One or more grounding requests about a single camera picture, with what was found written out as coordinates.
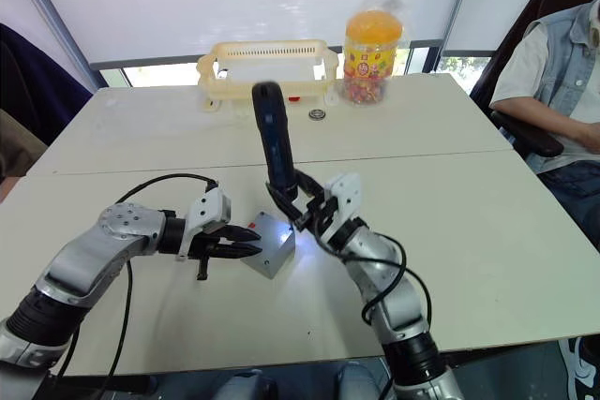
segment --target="silver metal block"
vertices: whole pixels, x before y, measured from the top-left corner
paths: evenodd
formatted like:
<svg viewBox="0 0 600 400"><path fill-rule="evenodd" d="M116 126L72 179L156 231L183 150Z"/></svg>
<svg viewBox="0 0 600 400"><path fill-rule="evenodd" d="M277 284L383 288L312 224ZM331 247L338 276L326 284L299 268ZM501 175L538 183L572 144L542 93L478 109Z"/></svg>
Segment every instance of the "silver metal block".
<svg viewBox="0 0 600 400"><path fill-rule="evenodd" d="M261 235L259 241L250 241L262 252L242 261L269 279L275 277L296 246L293 227L288 222L277 220L267 213L260 212L248 226Z"/></svg>

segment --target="orange lid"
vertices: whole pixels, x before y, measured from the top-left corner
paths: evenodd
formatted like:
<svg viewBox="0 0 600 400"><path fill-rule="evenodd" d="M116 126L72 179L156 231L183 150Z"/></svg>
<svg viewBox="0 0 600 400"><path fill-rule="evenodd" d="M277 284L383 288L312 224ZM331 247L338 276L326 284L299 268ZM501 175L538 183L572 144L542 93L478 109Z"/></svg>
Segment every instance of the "orange lid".
<svg viewBox="0 0 600 400"><path fill-rule="evenodd" d="M402 35L402 23L385 11L363 11L346 24L346 35L365 44L384 44Z"/></svg>

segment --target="wall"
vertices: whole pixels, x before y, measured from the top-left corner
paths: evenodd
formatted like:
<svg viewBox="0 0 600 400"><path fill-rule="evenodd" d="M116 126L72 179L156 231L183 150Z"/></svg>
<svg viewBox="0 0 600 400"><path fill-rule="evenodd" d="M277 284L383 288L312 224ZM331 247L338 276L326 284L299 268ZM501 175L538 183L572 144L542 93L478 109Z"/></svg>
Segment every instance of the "wall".
<svg viewBox="0 0 600 400"><path fill-rule="evenodd" d="M44 51L87 89L95 91L71 63L31 0L0 0L0 22Z"/></svg>

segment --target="plastic jar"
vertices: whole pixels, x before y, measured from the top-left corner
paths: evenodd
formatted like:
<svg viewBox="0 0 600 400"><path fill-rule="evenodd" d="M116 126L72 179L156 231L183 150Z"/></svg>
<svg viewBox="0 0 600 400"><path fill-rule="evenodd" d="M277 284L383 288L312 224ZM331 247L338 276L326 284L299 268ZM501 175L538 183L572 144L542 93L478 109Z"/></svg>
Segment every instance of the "plastic jar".
<svg viewBox="0 0 600 400"><path fill-rule="evenodd" d="M385 11L363 11L348 21L344 46L345 97L358 104L382 100L401 35L402 24Z"/></svg>

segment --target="white table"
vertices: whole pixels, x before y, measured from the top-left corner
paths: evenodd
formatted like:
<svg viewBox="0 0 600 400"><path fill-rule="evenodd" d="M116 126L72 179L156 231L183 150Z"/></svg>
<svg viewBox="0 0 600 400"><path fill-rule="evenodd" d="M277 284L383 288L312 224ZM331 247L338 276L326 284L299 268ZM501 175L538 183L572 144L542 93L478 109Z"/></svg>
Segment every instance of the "white table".
<svg viewBox="0 0 600 400"><path fill-rule="evenodd" d="M203 111L198 86L98 91L30 175L180 170L264 163L251 103ZM321 122L308 111L324 108ZM447 74L390 81L385 100L357 108L288 105L297 162L506 150L510 146Z"/></svg>
<svg viewBox="0 0 600 400"><path fill-rule="evenodd" d="M361 216L405 246L434 303L442 350L483 348L600 332L600 258L558 202L512 151L299 164L324 182L357 171ZM219 179L232 222L276 214L266 167L197 170ZM105 206L164 172L36 176L0 205L0 316L9 315L53 255ZM149 187L135 201L183 214L196 181ZM293 260L268 280L240 261L137 258L131 321L118 373L296 363L381 354L359 316L343 267L297 238ZM118 339L122 274L88 315L70 374L105 374Z"/></svg>

